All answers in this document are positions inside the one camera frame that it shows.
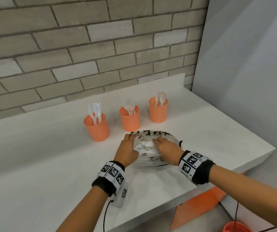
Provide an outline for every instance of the orange bucket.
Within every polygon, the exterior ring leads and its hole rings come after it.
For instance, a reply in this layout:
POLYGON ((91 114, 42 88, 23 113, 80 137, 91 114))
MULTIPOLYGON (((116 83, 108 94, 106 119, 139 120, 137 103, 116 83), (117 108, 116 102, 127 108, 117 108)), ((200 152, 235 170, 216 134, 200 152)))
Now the orange bucket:
POLYGON ((109 137, 109 129, 107 125, 107 121, 105 119, 105 115, 102 113, 102 122, 94 125, 93 119, 88 115, 84 119, 84 124, 86 125, 92 139, 96 142, 102 142, 109 137))
POLYGON ((252 230, 242 223, 229 222, 223 227, 223 232, 252 232, 252 230))
POLYGON ((125 128, 125 131, 133 132, 140 128, 141 124, 139 119, 139 108, 137 105, 135 106, 136 113, 134 115, 129 116, 128 111, 123 107, 121 107, 119 112, 120 112, 122 124, 123 124, 123 127, 125 128))
POLYGON ((150 120, 152 122, 162 123, 166 120, 167 103, 168 103, 168 100, 165 101, 163 106, 160 106, 160 102, 158 102, 159 107, 155 107, 155 104, 156 104, 155 97, 149 99, 150 120))

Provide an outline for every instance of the white wall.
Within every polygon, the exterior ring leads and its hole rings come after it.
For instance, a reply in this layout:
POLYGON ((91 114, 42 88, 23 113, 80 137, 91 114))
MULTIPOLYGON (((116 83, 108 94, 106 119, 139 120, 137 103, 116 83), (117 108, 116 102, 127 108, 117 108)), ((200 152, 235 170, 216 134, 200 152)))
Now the white wall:
MULTIPOLYGON (((248 176, 277 188, 277 0, 210 0, 192 91, 276 147, 248 176)), ((238 219, 270 226, 243 207, 238 219)))

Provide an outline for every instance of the left hand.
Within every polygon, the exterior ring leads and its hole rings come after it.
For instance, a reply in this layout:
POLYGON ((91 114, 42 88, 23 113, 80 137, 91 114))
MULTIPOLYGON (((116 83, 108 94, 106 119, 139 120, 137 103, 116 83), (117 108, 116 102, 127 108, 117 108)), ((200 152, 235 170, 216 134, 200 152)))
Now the left hand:
POLYGON ((125 168, 134 163, 138 158, 138 151, 135 151, 133 148, 136 135, 126 134, 115 155, 114 160, 123 164, 125 168))

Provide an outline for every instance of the right hand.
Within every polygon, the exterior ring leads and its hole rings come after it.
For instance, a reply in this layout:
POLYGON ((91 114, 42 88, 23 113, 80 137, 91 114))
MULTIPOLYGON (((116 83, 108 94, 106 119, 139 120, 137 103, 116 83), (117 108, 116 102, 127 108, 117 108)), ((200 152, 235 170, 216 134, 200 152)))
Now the right hand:
POLYGON ((178 166, 179 160, 184 151, 174 142, 163 138, 162 136, 152 140, 158 150, 161 152, 161 160, 169 164, 178 166))

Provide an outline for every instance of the black wristband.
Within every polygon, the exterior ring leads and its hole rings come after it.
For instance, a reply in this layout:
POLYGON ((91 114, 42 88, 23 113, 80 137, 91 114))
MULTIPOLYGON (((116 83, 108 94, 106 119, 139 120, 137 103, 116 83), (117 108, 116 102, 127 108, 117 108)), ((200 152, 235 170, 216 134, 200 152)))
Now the black wristband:
POLYGON ((199 185, 208 183, 209 173, 214 164, 215 163, 211 160, 202 162, 202 164, 196 169, 195 174, 192 177, 192 181, 199 185))
POLYGON ((112 160, 112 161, 110 161, 110 162, 112 162, 112 163, 114 163, 114 164, 117 164, 119 167, 121 167, 121 169, 122 169, 123 171, 125 171, 125 167, 124 167, 123 164, 121 164, 120 162, 115 161, 115 160, 112 160))
POLYGON ((100 187, 109 195, 109 197, 111 197, 116 192, 116 187, 113 185, 113 183, 111 183, 104 177, 98 177, 97 179, 95 179, 92 183, 92 187, 94 186, 100 187))
POLYGON ((191 151, 185 151, 183 154, 182 154, 182 156, 180 157, 180 159, 179 159, 179 162, 178 162, 178 165, 180 164, 180 161, 188 154, 188 153, 190 153, 191 151))

